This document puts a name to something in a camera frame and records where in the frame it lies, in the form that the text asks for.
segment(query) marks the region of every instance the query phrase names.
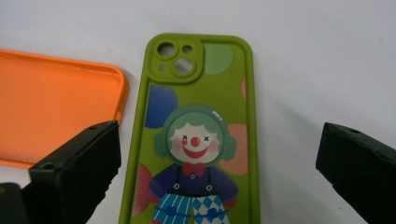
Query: clown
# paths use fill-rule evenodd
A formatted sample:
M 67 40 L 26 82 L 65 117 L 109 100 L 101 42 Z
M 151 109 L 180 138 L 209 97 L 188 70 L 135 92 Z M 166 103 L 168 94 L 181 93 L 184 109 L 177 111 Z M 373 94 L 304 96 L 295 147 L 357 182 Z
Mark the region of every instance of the clown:
M 215 165 L 233 158 L 236 142 L 214 109 L 188 105 L 174 111 L 154 137 L 156 154 L 174 164 L 155 175 L 149 196 L 155 206 L 151 223 L 229 223 L 228 210 L 238 188 Z

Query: checkered pants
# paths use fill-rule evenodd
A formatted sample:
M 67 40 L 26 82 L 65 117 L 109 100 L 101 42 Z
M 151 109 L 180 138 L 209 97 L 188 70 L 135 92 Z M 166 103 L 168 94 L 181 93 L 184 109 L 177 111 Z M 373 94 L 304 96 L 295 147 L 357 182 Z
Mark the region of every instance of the checkered pants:
M 153 219 L 164 224 L 187 224 L 189 218 L 195 224 L 230 224 L 217 195 L 191 198 L 177 194 L 165 194 L 155 207 Z

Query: white background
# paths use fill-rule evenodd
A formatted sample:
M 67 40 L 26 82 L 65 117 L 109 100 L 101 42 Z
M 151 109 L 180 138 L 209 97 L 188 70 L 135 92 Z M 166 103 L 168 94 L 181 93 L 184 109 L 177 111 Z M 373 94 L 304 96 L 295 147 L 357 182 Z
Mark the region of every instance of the white background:
M 0 0 L 0 48 L 111 63 L 129 79 L 122 166 L 89 223 L 118 222 L 145 46 L 165 32 L 252 47 L 262 223 L 365 223 L 315 161 L 325 121 L 396 147 L 396 1 Z M 0 167 L 6 181 L 29 179 Z

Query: red bow tie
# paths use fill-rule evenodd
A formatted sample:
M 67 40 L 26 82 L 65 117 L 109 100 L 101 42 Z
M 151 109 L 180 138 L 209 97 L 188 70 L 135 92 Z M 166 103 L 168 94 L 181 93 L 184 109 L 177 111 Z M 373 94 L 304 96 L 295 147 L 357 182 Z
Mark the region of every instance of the red bow tie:
M 198 176 L 202 176 L 205 172 L 205 165 L 203 163 L 191 164 L 184 162 L 183 164 L 183 175 L 190 175 L 195 173 Z

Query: green phone case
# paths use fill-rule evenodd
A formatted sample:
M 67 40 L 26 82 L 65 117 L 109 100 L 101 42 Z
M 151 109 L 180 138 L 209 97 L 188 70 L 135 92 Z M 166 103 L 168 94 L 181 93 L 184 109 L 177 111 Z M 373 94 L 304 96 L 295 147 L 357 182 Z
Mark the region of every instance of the green phone case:
M 146 49 L 120 224 L 260 223 L 253 61 L 234 36 Z

